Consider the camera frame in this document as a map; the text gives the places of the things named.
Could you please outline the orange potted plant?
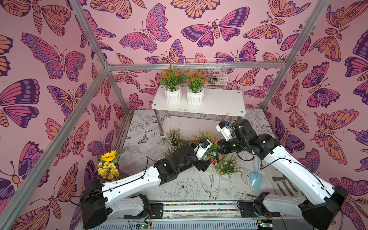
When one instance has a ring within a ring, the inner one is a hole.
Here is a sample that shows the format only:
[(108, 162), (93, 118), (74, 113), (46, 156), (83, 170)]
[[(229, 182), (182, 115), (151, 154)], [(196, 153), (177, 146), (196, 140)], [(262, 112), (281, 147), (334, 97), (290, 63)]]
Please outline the orange potted plant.
[(193, 135), (190, 139), (195, 145), (195, 154), (200, 161), (209, 161), (215, 163), (219, 160), (219, 141), (217, 135), (212, 132), (200, 131), (198, 135)]
[(188, 74), (187, 102), (191, 106), (199, 106), (204, 100), (205, 75), (201, 71)]
[(175, 152), (175, 149), (172, 147), (169, 147), (168, 150), (163, 153), (163, 155), (165, 158), (171, 158), (173, 157), (174, 152)]
[(188, 81), (188, 73), (177, 66), (162, 70), (159, 82), (164, 86), (166, 102), (178, 104), (182, 100), (181, 85)]

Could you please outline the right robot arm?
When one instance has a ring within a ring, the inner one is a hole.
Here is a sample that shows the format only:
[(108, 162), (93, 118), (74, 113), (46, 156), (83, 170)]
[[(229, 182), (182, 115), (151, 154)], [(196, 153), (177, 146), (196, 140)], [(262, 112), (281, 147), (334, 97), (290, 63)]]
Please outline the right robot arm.
[(256, 215), (264, 217), (275, 212), (285, 213), (304, 218), (318, 230), (326, 230), (342, 212), (348, 196), (346, 189), (318, 177), (269, 134), (257, 135), (248, 120), (242, 119), (233, 125), (220, 122), (216, 129), (224, 137), (219, 143), (221, 154), (245, 150), (268, 166), (275, 167), (303, 193), (302, 196), (291, 197), (263, 192), (254, 200)]

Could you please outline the pink potted plant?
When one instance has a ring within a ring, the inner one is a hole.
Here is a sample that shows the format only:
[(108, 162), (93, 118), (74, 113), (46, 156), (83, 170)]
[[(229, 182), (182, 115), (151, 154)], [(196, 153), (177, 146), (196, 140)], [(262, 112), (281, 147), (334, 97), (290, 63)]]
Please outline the pink potted plant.
[(181, 148), (183, 146), (180, 136), (180, 129), (172, 127), (167, 133), (168, 143), (173, 149)]
[(213, 168), (221, 179), (231, 179), (236, 173), (242, 172), (238, 157), (219, 157), (213, 163)]

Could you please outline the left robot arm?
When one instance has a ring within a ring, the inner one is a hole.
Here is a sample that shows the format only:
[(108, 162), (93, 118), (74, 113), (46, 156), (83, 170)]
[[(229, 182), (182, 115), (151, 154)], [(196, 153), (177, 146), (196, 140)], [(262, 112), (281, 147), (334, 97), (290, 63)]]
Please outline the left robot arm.
[(135, 175), (114, 182), (102, 183), (99, 179), (90, 182), (80, 198), (83, 228), (95, 228), (109, 217), (126, 211), (128, 207), (119, 202), (128, 196), (171, 182), (192, 167), (205, 171), (211, 161), (202, 157), (211, 146), (208, 140), (185, 145), (176, 149), (171, 157), (160, 159)]

